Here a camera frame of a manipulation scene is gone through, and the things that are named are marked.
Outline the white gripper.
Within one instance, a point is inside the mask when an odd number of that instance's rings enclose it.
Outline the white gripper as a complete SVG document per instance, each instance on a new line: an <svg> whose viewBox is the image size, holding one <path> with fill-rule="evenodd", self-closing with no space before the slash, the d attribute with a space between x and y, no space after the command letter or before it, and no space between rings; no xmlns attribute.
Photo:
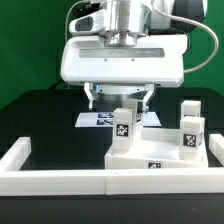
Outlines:
<svg viewBox="0 0 224 224"><path fill-rule="evenodd" d="M84 83L89 109L97 109L93 84L145 85L142 113L155 95L155 85L179 87L184 80L185 35L153 35L137 39L134 47L106 47L100 36L71 38L65 45L61 77L71 84Z"/></svg>

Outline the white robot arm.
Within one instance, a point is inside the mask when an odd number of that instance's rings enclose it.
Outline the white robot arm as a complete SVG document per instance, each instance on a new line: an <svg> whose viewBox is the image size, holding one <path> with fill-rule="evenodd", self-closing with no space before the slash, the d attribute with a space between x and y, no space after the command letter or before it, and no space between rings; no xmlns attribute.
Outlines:
<svg viewBox="0 0 224 224"><path fill-rule="evenodd" d="M188 34L207 7L208 0L81 0L65 22L61 77L84 87L91 110L134 97L145 111L156 87L183 83Z"/></svg>

